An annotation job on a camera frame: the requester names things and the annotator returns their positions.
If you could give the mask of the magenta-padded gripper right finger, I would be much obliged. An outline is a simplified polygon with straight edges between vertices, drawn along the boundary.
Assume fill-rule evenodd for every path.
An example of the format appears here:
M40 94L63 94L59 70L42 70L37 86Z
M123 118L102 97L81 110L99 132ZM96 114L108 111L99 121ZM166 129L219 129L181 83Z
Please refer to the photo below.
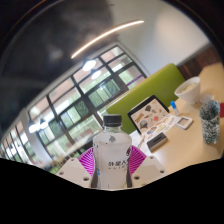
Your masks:
M129 157L127 171L127 187L139 188L167 175L167 171L155 156L146 156L133 146Z

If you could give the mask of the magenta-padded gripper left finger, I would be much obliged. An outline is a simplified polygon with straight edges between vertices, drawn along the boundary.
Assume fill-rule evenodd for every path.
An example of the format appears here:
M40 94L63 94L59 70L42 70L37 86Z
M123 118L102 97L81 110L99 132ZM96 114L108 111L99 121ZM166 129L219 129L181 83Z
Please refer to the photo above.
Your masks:
M56 175L81 187L95 188L97 173L93 149L86 150L78 158L70 158Z

